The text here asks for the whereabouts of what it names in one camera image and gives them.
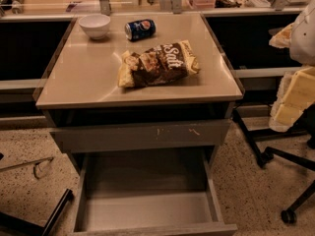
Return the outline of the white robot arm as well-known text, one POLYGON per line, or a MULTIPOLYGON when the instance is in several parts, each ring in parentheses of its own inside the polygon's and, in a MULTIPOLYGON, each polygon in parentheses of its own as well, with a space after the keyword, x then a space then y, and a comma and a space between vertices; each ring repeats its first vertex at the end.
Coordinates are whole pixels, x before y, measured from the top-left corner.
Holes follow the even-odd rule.
POLYGON ((270 113, 270 128, 285 132, 315 102, 315 0, 292 24, 276 33, 269 44, 287 47, 290 58, 302 65, 301 70, 284 74, 270 113))

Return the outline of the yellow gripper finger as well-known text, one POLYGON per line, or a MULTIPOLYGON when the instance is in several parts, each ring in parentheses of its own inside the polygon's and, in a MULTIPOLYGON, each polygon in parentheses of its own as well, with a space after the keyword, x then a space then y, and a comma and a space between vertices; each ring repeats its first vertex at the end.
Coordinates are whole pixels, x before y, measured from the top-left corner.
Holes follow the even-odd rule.
POLYGON ((286 72, 273 105, 273 125, 292 126, 315 102, 315 67, 286 72))
POLYGON ((293 24, 287 25, 279 30, 269 41, 269 44, 275 48, 289 48, 293 24))

